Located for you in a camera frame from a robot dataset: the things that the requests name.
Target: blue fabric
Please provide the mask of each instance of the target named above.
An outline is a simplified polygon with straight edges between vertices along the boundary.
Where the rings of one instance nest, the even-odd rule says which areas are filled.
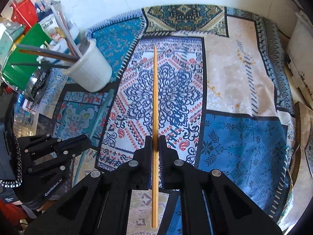
[[[205,117],[198,168],[221,170],[267,214],[271,214],[274,200],[277,201],[278,215],[271,214],[275,220],[284,207],[290,185],[288,176],[284,178],[284,168],[288,168],[286,134],[276,117],[252,119],[213,111]]]
[[[66,140],[81,134],[89,136],[96,127],[91,141],[93,146],[99,147],[112,97],[108,93],[67,92],[56,117],[53,137]],[[107,107],[101,120],[95,124],[101,105],[107,98]]]
[[[177,234],[182,234],[182,210],[180,207],[180,196],[177,199],[176,207],[166,235],[177,235]]]
[[[141,19],[134,18],[106,26],[92,34],[92,37],[96,39],[98,49],[112,67],[112,82],[120,77],[126,54],[133,49],[131,45],[141,29]]]

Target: plastic bucket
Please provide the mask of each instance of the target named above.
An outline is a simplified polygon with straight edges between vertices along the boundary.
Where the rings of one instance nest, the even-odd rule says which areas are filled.
[[[94,93],[105,87],[112,76],[112,67],[97,48],[94,40],[83,56],[62,74],[69,76],[87,91]]]

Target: paisley pattern rug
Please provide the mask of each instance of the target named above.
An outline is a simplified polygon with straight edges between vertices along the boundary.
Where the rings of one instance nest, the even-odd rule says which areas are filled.
[[[216,5],[164,5],[143,8],[148,25],[144,36],[178,30],[205,31],[228,36],[226,8]]]
[[[167,5],[104,20],[86,34],[96,39],[114,73],[95,94],[69,79],[55,105],[55,136],[95,132],[98,151],[89,150],[81,162],[76,157],[73,178],[79,181],[95,168],[115,170],[144,145],[151,134],[157,46],[159,133],[168,147],[198,169],[222,170],[275,222],[287,214],[295,118],[273,22],[222,6]],[[133,191],[127,234],[181,234],[177,192],[163,193],[160,230],[151,228],[145,193]]]
[[[116,169],[152,133],[154,46],[158,49],[160,134],[181,159],[194,163],[202,111],[202,41],[164,37],[137,44],[112,106],[96,168]]]

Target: chopstick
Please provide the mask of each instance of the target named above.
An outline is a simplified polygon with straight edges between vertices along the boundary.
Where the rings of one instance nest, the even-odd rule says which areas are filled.
[[[72,55],[56,52],[56,51],[53,51],[53,50],[50,50],[50,49],[43,49],[43,48],[38,48],[38,47],[35,47],[35,46],[24,45],[24,44],[18,44],[18,45],[16,45],[16,47],[21,48],[21,49],[31,50],[31,51],[38,51],[38,52],[41,52],[43,54],[50,54],[50,55],[54,55],[54,56],[68,58],[68,59],[72,59],[72,60],[75,60],[75,61],[79,60],[78,56],[72,56]]]
[[[59,26],[59,28],[64,32],[64,34],[66,35],[66,38],[68,39],[69,43],[71,44],[71,46],[73,47],[75,53],[78,54],[79,57],[82,57],[82,53],[79,51],[78,47],[76,46],[71,34],[66,30],[64,24],[61,21],[60,16],[58,15],[54,5],[51,5],[51,10],[54,14],[55,20],[57,21],[57,25]]]
[[[44,67],[44,68],[61,68],[61,69],[68,69],[70,66],[65,66],[65,65],[57,65],[57,64],[52,64],[52,63],[31,63],[31,62],[13,62],[11,65],[15,66],[35,66],[35,67]]]
[[[73,62],[73,63],[77,62],[76,59],[69,59],[69,58],[65,58],[65,57],[61,57],[61,56],[56,56],[56,55],[51,55],[51,54],[47,54],[47,53],[38,52],[38,51],[19,49],[18,52],[19,53],[23,53],[23,54],[28,54],[28,55],[50,57],[50,58],[54,58],[54,59],[58,59],[58,60],[64,60],[64,61],[67,61],[67,62]]]
[[[153,60],[153,105],[152,105],[152,228],[158,227],[159,207],[159,104],[158,104],[158,78],[157,78],[157,47],[154,47]]]
[[[68,26],[67,26],[67,24],[66,24],[64,15],[63,15],[63,13],[62,13],[61,10],[59,11],[59,14],[60,14],[61,21],[62,21],[62,23],[63,23],[64,26],[65,26],[65,29],[69,32]],[[65,38],[65,41],[66,41],[67,47],[68,47],[69,51],[72,53],[72,55],[78,56],[78,54],[76,54],[74,48],[72,47],[71,43],[69,43],[68,38]]]

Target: screw head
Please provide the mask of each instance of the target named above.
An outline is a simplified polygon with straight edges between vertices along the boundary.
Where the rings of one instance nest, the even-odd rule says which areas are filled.
[[[136,160],[131,160],[129,163],[128,163],[129,166],[131,167],[136,167],[138,165],[138,162]]]
[[[222,175],[222,173],[221,173],[220,170],[214,169],[214,170],[212,170],[212,175],[213,175],[214,177],[219,177],[220,175]]]
[[[184,165],[184,161],[183,160],[180,160],[180,159],[177,159],[174,161],[174,164],[176,166],[183,166]]]
[[[94,170],[94,171],[90,172],[90,176],[91,176],[92,178],[97,178],[97,177],[99,177],[100,175],[101,175],[101,172],[98,171],[98,170]]]

